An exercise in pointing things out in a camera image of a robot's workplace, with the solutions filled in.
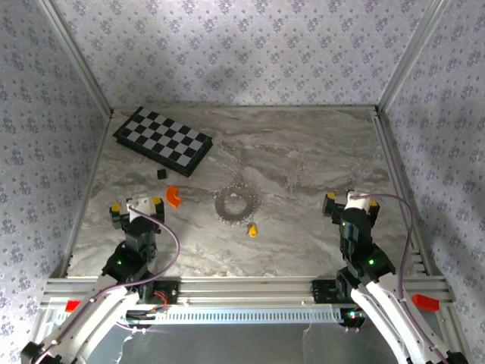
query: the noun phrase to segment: orange object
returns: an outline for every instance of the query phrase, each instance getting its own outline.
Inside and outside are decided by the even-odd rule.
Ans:
[[[167,201],[175,209],[177,207],[179,207],[179,204],[182,202],[182,200],[179,197],[179,189],[178,188],[176,188],[175,186],[168,187]]]
[[[419,309],[425,309],[427,311],[436,312],[440,310],[440,301],[434,298],[423,296],[422,294],[415,294],[412,297],[412,302]]]
[[[64,311],[71,313],[76,309],[76,307],[79,306],[80,303],[81,303],[81,301],[76,301],[76,300],[67,301],[66,309]]]

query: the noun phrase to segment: small yellow object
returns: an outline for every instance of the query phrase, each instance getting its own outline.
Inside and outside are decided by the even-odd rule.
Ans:
[[[119,202],[116,202],[111,207],[111,210],[112,210],[112,212],[119,212],[120,211],[120,208],[121,208],[120,203]]]
[[[258,229],[256,228],[256,224],[251,224],[251,226],[249,227],[248,233],[250,237],[258,236]]]

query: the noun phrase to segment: metal gear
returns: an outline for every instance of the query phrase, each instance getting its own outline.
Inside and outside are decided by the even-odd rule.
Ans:
[[[224,200],[233,193],[246,201],[246,207],[237,214],[228,212],[224,205]],[[231,184],[215,195],[216,213],[222,222],[231,226],[241,225],[244,221],[249,220],[254,214],[257,204],[258,199],[255,193],[246,184]]]

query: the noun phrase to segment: gray marble table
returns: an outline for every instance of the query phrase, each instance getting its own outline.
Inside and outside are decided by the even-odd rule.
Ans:
[[[343,266],[338,227],[321,214],[326,192],[344,202],[351,187],[393,193],[380,145],[367,112],[290,109],[154,110],[214,138],[214,146],[190,178],[119,145],[111,136],[131,112],[115,112],[108,127],[94,186],[74,245],[70,276],[99,274],[124,235],[111,226],[108,209],[117,200],[147,192],[163,198],[180,189],[182,204],[165,204],[166,224],[178,234],[181,253],[169,275],[334,275]],[[258,236],[246,227],[221,223],[214,192],[234,181],[247,183],[260,206]],[[394,201],[382,201],[376,241],[399,266],[405,226]],[[174,251],[166,234],[157,237],[153,271]]]

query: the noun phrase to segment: chessboard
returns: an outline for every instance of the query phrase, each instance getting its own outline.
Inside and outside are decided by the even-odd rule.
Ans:
[[[189,177],[212,147],[212,138],[140,107],[114,132],[122,146]]]

